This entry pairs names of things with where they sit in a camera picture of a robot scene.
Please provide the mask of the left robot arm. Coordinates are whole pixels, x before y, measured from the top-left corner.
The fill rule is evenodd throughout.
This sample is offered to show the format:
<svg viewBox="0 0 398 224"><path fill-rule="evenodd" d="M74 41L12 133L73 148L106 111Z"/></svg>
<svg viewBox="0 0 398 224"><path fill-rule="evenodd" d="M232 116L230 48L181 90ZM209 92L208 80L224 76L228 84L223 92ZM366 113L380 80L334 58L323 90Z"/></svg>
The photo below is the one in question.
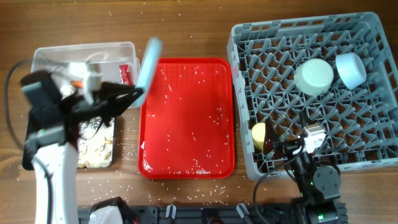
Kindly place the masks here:
<svg viewBox="0 0 398 224"><path fill-rule="evenodd" d="M76 168L80 123L100 117L103 124L124 113L144 94L133 85L104 82L89 74L82 93L62 96L52 73L39 70L21 80L30 101L22 165L36 178L36 223L78 223Z"/></svg>

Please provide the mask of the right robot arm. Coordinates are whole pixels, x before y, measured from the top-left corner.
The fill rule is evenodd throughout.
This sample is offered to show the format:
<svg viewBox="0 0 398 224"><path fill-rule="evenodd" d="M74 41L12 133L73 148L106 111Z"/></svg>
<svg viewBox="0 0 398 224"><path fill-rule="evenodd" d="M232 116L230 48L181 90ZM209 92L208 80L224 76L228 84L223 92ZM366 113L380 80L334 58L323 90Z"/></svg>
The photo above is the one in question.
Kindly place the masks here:
<svg viewBox="0 0 398 224"><path fill-rule="evenodd" d="M326 132L309 118L301 119L302 132L296 139L281 141L269 120L265 122L263 151L281 152L281 165L297 184L300 197L292 199L289 218L294 223L338 223L336 199L340 198L340 169L316 162L312 154L322 146Z"/></svg>

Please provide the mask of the light green bowl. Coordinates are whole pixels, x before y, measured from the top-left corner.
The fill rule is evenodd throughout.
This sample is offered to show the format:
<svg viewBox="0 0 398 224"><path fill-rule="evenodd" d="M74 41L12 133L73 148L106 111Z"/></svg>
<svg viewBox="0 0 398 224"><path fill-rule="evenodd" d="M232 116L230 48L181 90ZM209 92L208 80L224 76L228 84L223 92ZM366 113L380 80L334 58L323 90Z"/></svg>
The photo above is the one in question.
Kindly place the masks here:
<svg viewBox="0 0 398 224"><path fill-rule="evenodd" d="M328 91L333 77L331 65L322 59L314 58L297 67L294 83L306 95L318 96Z"/></svg>

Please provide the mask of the small light blue bowl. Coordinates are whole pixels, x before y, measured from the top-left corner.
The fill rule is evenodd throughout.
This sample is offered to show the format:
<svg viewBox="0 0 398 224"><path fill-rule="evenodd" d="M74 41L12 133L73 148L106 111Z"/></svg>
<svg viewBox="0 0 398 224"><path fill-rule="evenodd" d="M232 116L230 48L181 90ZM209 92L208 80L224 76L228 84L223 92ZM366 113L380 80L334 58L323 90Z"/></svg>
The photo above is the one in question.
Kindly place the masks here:
<svg viewBox="0 0 398 224"><path fill-rule="evenodd" d="M357 54L337 55L335 62L340 79L348 89L352 90L366 81L366 69Z"/></svg>

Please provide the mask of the light blue plate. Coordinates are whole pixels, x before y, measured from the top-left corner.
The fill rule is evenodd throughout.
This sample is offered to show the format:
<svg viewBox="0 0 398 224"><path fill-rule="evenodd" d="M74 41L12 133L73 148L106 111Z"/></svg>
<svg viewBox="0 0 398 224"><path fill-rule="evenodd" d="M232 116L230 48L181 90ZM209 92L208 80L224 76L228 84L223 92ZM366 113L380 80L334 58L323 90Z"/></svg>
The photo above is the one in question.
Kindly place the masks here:
<svg viewBox="0 0 398 224"><path fill-rule="evenodd" d="M155 71L162 52L162 41L157 37L150 38L144 53L141 72L136 83L136 88L141 88L143 94L132 103L133 108L139 108L143 105L152 85Z"/></svg>

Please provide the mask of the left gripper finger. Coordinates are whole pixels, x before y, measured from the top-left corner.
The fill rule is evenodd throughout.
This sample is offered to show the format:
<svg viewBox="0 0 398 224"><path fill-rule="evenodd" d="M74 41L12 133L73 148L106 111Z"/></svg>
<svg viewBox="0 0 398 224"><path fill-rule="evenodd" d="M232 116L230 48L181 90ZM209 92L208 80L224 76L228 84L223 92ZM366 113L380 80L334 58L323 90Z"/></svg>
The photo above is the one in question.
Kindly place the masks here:
<svg viewBox="0 0 398 224"><path fill-rule="evenodd" d="M102 120L110 120L123 114L140 97L140 92L134 91L122 94L103 91L102 97L106 102L102 112Z"/></svg>
<svg viewBox="0 0 398 224"><path fill-rule="evenodd" d="M141 96L144 93L144 90L142 88L135 87L134 85L123 85L110 82L102 82L99 90L100 96L119 96L129 93Z"/></svg>

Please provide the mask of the brown chicken bone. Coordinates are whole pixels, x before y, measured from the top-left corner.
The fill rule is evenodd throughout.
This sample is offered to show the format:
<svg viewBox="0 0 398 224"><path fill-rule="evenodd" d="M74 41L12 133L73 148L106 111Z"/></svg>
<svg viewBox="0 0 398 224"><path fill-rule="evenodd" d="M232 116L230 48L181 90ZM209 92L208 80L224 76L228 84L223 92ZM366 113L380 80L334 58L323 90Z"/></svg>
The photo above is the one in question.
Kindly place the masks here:
<svg viewBox="0 0 398 224"><path fill-rule="evenodd" d="M78 88L78 89L83 88L83 82L82 81L71 81L70 85L73 86L74 88Z"/></svg>

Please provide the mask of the white tissue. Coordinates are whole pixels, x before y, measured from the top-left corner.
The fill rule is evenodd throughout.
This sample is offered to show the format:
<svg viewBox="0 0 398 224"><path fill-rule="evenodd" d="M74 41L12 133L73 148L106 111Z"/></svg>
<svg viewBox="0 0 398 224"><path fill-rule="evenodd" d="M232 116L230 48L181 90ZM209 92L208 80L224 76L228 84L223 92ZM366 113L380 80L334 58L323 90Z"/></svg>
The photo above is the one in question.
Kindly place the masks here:
<svg viewBox="0 0 398 224"><path fill-rule="evenodd" d="M71 85L63 85L60 87L60 92L63 97L68 97L76 92L76 88Z"/></svg>

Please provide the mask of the yellow plastic cup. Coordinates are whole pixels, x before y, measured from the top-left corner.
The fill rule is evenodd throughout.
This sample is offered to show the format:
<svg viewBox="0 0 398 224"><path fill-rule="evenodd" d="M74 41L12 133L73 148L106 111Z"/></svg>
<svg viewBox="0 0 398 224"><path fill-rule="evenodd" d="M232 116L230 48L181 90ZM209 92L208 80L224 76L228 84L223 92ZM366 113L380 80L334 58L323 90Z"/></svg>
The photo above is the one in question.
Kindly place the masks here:
<svg viewBox="0 0 398 224"><path fill-rule="evenodd" d="M252 127L252 140L254 143L254 147L260 151L263 150L264 140L266 137L266 124L265 123L257 123Z"/></svg>

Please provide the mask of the red snack wrapper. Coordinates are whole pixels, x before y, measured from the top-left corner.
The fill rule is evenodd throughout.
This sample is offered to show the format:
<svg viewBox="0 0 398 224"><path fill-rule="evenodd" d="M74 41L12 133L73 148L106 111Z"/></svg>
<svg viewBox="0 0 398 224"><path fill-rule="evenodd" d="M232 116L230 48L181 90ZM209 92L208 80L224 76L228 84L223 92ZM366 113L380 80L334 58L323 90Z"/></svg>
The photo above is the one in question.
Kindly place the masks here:
<svg viewBox="0 0 398 224"><path fill-rule="evenodd" d="M119 66L119 71L121 74L121 83L123 85L132 85L132 80L131 80L131 72L129 65L120 65Z"/></svg>

